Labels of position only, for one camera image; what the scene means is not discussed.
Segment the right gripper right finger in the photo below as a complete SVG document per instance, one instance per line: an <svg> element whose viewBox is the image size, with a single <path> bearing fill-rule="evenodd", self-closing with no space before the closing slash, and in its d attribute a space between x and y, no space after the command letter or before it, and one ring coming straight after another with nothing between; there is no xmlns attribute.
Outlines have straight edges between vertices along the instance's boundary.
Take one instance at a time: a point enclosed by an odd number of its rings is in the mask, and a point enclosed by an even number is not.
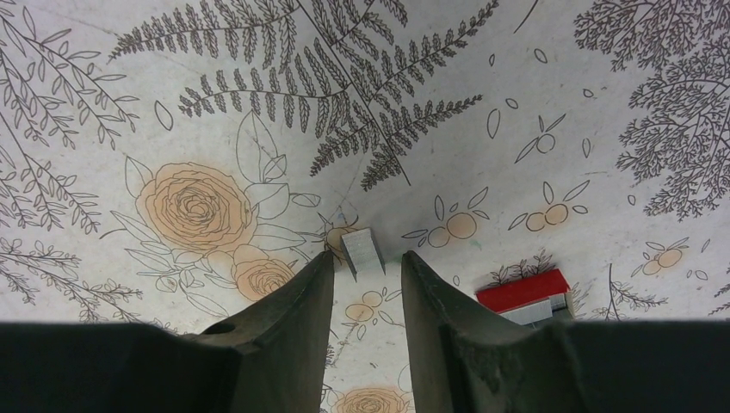
<svg viewBox="0 0 730 413"><path fill-rule="evenodd" d="M726 412L726 321L515 324L401 261L419 412Z"/></svg>

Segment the small grey staple piece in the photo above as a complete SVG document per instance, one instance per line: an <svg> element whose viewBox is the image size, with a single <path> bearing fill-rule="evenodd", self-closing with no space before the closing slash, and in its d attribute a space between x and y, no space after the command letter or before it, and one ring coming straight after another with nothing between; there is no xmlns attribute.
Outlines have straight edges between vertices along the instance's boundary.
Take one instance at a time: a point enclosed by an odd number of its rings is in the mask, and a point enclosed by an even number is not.
<svg viewBox="0 0 730 413"><path fill-rule="evenodd" d="M385 263L370 228L342 235L341 246L355 282L358 282L363 276L386 274Z"/></svg>

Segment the red white staple box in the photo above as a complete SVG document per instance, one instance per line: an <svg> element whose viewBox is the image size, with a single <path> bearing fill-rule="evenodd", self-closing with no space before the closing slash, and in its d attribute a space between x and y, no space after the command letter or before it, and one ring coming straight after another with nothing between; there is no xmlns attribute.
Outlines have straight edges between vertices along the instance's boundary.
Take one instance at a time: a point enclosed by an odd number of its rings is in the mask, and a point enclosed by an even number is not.
<svg viewBox="0 0 730 413"><path fill-rule="evenodd" d="M490 311L523 326L575 318L572 289L558 269L482 289L475 297Z"/></svg>

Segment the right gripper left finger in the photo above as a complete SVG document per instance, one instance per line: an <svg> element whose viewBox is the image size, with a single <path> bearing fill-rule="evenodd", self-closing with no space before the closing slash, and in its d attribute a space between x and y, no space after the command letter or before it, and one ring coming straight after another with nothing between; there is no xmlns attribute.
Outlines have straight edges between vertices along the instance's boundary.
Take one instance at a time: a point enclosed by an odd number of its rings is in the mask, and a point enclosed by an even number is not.
<svg viewBox="0 0 730 413"><path fill-rule="evenodd" d="M4 412L316 412L333 304L323 252L198 334L150 324L4 323Z"/></svg>

